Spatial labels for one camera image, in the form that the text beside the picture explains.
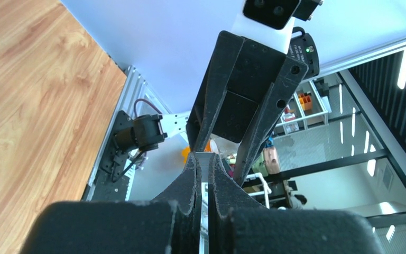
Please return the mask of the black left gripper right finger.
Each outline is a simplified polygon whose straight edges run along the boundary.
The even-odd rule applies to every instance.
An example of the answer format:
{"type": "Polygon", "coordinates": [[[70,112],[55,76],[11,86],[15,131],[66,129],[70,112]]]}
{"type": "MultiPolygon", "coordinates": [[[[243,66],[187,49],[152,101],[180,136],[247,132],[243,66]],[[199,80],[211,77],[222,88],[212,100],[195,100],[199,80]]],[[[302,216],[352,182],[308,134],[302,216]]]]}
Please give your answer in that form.
{"type": "Polygon", "coordinates": [[[348,211],[269,209],[208,165],[210,253],[383,253],[364,217],[348,211]]]}

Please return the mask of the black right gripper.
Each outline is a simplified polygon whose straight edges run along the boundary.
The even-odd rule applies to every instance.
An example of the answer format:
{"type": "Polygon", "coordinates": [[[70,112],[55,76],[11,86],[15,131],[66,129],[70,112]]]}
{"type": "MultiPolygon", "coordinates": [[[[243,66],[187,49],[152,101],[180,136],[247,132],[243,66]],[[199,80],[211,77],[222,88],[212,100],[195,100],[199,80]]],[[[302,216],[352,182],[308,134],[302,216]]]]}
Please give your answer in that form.
{"type": "Polygon", "coordinates": [[[233,180],[242,186],[307,71],[296,58],[221,31],[186,125],[193,152],[211,134],[238,143],[233,180]]]}

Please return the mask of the long staple strip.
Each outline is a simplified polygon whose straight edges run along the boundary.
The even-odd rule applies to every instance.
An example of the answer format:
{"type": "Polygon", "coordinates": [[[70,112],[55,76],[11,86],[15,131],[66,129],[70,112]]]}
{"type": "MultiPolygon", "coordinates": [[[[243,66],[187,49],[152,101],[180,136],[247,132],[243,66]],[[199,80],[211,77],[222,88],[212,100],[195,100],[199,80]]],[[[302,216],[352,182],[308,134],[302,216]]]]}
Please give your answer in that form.
{"type": "Polygon", "coordinates": [[[209,179],[209,173],[211,171],[212,160],[215,153],[212,152],[196,152],[195,156],[200,166],[201,182],[207,183],[209,179]]]}

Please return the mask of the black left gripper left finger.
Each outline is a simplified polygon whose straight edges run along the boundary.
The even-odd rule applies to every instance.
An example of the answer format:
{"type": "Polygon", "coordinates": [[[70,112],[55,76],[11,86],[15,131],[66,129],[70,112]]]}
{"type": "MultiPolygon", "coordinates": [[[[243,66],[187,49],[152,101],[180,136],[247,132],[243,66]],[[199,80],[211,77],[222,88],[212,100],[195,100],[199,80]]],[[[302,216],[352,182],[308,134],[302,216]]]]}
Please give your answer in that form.
{"type": "Polygon", "coordinates": [[[201,167],[196,153],[150,201],[56,202],[36,218],[21,253],[198,253],[201,167]]]}

